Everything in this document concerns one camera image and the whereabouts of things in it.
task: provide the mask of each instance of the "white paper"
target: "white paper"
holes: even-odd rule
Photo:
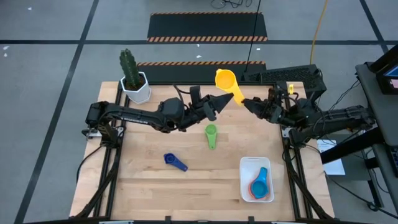
[[[325,152],[336,145],[335,140],[317,140],[320,152]],[[341,159],[323,165],[323,170],[328,175],[346,175]]]

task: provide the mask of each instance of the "cactus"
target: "cactus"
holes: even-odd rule
[[[137,63],[131,51],[129,49],[122,50],[119,59],[124,76],[126,77],[126,84],[128,84],[132,90],[140,89],[142,83],[140,82]]]

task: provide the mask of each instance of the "green cup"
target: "green cup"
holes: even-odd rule
[[[217,128],[214,124],[209,124],[205,129],[205,134],[209,142],[209,149],[216,149]]]

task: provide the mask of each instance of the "yellow cable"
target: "yellow cable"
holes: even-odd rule
[[[310,64],[312,64],[313,50],[314,50],[314,47],[315,47],[315,41],[317,40],[318,31],[319,31],[319,28],[321,27],[321,21],[323,19],[324,13],[326,11],[326,7],[328,6],[328,1],[329,0],[325,0],[325,5],[323,6],[322,14],[321,14],[321,17],[319,18],[319,21],[318,21],[317,30],[315,31],[315,35],[313,36],[312,46],[311,46]]]

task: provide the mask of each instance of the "potted cactus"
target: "potted cactus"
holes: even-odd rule
[[[129,49],[120,53],[120,65],[124,77],[120,80],[123,91],[135,103],[141,104],[149,101],[151,88],[144,72],[139,72],[134,56]]]

